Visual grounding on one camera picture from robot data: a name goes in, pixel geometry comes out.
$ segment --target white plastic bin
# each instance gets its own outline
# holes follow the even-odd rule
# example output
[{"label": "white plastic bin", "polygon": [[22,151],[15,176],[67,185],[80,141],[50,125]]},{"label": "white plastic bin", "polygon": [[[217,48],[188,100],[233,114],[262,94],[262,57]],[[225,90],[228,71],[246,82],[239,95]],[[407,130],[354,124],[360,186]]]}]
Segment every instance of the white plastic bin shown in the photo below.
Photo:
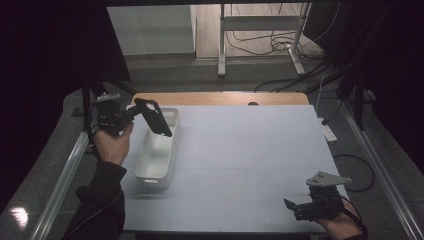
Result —
[{"label": "white plastic bin", "polygon": [[171,129],[172,137],[158,135],[149,130],[135,167],[135,175],[148,188],[167,188],[171,184],[178,150],[179,111],[175,108],[161,110]]}]

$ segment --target hand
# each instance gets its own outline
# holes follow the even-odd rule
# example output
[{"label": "hand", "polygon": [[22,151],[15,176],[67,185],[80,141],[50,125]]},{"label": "hand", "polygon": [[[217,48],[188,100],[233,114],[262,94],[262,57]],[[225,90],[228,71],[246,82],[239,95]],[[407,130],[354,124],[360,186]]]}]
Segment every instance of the hand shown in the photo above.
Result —
[{"label": "hand", "polygon": [[111,136],[105,131],[99,131],[94,136],[97,150],[103,161],[122,165],[130,149],[130,135],[134,123],[129,123],[120,136]]},{"label": "hand", "polygon": [[[358,213],[355,208],[345,199],[343,200],[344,207],[349,212],[353,213],[355,216],[359,218]],[[353,236],[358,236],[362,234],[361,229],[357,226],[355,221],[353,221],[350,217],[348,217],[344,213],[340,213],[334,219],[319,219],[316,221],[319,225],[321,225],[327,233],[330,235],[333,240],[341,240],[346,239]]]}]

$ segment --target power strip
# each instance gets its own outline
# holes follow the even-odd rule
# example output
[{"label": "power strip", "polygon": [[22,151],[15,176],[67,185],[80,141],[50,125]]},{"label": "power strip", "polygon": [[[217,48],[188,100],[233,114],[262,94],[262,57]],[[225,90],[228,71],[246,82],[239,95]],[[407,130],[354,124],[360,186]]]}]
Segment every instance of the power strip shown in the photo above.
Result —
[{"label": "power strip", "polygon": [[333,131],[331,131],[328,125],[322,125],[323,118],[318,118],[319,125],[321,126],[321,130],[324,133],[325,139],[327,139],[328,143],[335,143],[337,141],[336,135],[334,135]]}]

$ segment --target bright light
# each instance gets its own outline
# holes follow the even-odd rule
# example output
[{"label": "bright light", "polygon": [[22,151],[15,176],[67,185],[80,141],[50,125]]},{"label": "bright light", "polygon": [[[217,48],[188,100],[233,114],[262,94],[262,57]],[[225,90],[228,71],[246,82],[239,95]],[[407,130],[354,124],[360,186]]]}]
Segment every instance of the bright light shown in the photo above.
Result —
[{"label": "bright light", "polygon": [[12,215],[15,217],[19,228],[24,230],[28,224],[28,213],[25,211],[25,208],[12,208],[10,213],[12,213]]}]

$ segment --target white tabletop surface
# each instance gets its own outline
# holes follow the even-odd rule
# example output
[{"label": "white tabletop surface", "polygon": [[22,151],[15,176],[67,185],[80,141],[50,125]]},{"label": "white tabletop surface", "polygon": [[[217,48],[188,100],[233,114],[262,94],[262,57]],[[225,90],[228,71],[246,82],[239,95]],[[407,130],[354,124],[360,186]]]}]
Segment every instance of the white tabletop surface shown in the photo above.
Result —
[{"label": "white tabletop surface", "polygon": [[[124,230],[319,233],[283,199],[311,202],[306,179],[339,175],[313,106],[162,106],[180,111],[171,186],[146,189],[134,168],[148,126],[135,119],[123,167]],[[342,186],[341,195],[346,196]]]}]

